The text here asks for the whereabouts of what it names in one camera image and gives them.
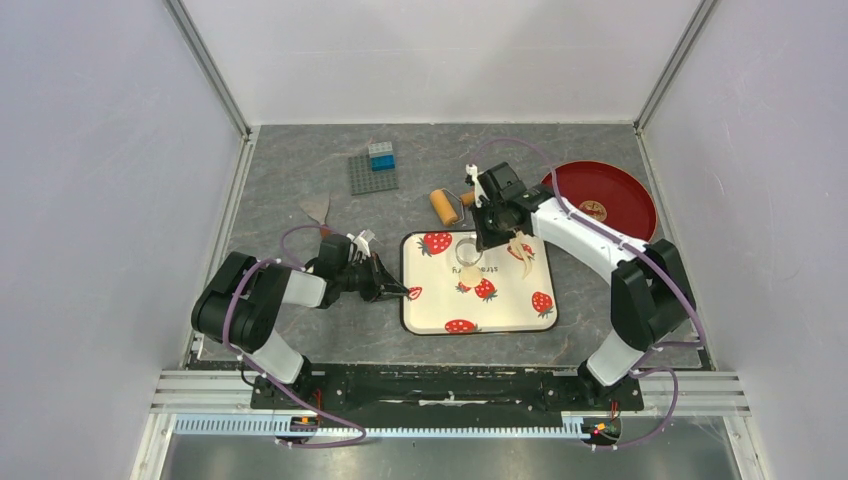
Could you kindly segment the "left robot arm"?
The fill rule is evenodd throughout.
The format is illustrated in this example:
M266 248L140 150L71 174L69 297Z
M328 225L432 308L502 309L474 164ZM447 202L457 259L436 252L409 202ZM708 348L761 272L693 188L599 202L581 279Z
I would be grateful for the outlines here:
M276 332L279 311L284 304L327 309L348 292L367 303L408 297L410 289L370 249L372 238L368 230L328 234L303 268L230 253L195 302L192 329L277 380L276 396L287 406L307 405L314 393L304 374L309 362Z

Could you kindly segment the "red round plate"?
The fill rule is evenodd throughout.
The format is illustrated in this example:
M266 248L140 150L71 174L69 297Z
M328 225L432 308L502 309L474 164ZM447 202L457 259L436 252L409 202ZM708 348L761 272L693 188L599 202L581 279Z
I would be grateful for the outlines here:
M634 238L651 240L659 226L655 203L634 176L598 161L555 168L562 196L593 219Z

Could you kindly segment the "strawberry print enamel tray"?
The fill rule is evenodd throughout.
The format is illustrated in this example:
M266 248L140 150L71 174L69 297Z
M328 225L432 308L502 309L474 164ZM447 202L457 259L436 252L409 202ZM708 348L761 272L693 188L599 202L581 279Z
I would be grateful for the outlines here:
M458 240L472 231L427 231L406 236L400 249L402 283L410 293L402 301L402 326L415 335L536 332L558 320L546 246L526 236L535 253L533 269L522 279L521 261L507 245L486 250L475 265L484 275L476 288L459 281L463 267L455 257Z

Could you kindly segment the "wooden dough roller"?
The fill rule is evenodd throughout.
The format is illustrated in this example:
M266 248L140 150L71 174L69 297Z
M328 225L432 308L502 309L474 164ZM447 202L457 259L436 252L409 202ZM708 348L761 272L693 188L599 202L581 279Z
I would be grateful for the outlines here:
M466 209L474 201L474 193L469 191L457 195L442 188L433 190L429 194L429 201L441 224L453 227L464 221Z

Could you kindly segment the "metal scraper wooden handle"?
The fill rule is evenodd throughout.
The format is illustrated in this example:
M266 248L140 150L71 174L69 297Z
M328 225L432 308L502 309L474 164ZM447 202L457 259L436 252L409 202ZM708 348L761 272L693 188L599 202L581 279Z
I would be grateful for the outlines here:
M299 200L298 205L310 219L319 225L322 238L326 238L332 233L326 223L330 207L330 195L327 192L304 197Z

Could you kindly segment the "white dough ball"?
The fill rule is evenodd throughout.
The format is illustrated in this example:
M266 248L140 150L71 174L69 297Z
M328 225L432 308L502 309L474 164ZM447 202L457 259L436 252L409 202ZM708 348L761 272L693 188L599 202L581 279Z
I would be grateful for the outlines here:
M459 281L465 287L476 288L484 279L482 270L477 266L463 266L460 269Z

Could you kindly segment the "dough scrap strip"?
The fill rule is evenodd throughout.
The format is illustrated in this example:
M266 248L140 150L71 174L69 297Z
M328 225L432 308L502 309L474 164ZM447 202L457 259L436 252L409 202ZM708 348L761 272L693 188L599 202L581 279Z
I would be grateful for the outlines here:
M526 279L532 272L535 259L535 253L527 248L524 240L525 235L518 231L507 243L507 252L519 259L523 265L522 279Z

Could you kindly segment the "metal ring cutter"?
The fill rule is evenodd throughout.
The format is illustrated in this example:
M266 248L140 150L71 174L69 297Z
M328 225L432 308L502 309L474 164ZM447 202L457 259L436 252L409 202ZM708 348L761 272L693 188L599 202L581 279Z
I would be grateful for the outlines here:
M474 236L462 238L455 247L456 261L463 267L475 266L483 253L477 249L477 239Z

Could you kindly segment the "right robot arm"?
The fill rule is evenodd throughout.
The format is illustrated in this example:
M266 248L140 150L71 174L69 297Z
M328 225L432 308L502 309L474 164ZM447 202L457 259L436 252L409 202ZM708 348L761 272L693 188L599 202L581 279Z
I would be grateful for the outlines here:
M578 369L577 392L602 408L621 380L696 310L685 268L674 244L639 240L594 220L544 184L526 186L507 163L485 171L469 164L470 208L476 249L483 252L532 236L570 254L610 287L611 332Z

